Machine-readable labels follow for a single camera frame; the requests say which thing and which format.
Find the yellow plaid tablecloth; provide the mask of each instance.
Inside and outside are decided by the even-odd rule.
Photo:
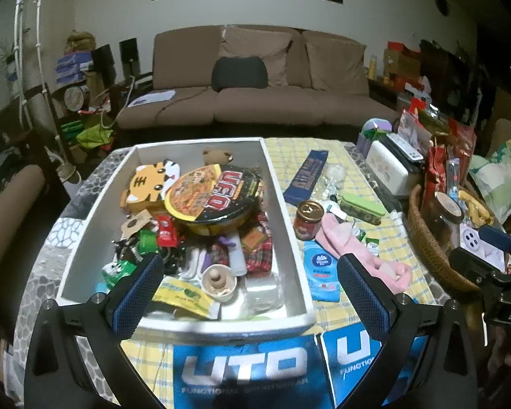
[[[325,149],[329,151],[327,157],[329,164],[342,164],[346,168],[345,189],[361,197],[380,201],[340,142],[316,138],[269,138],[265,143],[282,191],[289,186],[312,149]],[[295,211],[294,206],[288,205],[292,221]],[[367,237],[380,240],[379,256],[382,259],[401,261],[413,268],[413,281],[407,294],[419,303],[435,303],[408,238],[394,217],[388,214],[379,226],[362,221],[358,222],[358,226],[366,231]],[[302,241],[298,241],[301,256],[303,244]],[[314,301],[314,308],[316,324],[306,332],[307,334],[333,330],[360,321],[344,292],[341,292],[339,303]],[[124,341],[121,346],[149,388],[167,407],[173,407],[173,346],[134,340]]]

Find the noodle cup lid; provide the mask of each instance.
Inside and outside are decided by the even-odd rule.
[[[259,177],[233,165],[209,165],[178,178],[167,191],[165,207],[187,224],[218,224],[251,209]]]

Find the red sauce jar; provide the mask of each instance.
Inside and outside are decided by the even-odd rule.
[[[299,203],[293,222],[295,236],[302,241],[312,240],[320,229],[324,208],[320,203],[307,200]]]

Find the paper sheet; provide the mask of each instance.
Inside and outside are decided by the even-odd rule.
[[[174,89],[166,90],[165,92],[152,92],[131,101],[127,107],[147,105],[148,103],[157,103],[159,101],[170,101],[175,94],[176,91]]]

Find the brown teddy bear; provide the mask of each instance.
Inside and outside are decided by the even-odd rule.
[[[205,149],[203,150],[204,164],[208,165],[226,165],[233,161],[230,152],[221,149]]]

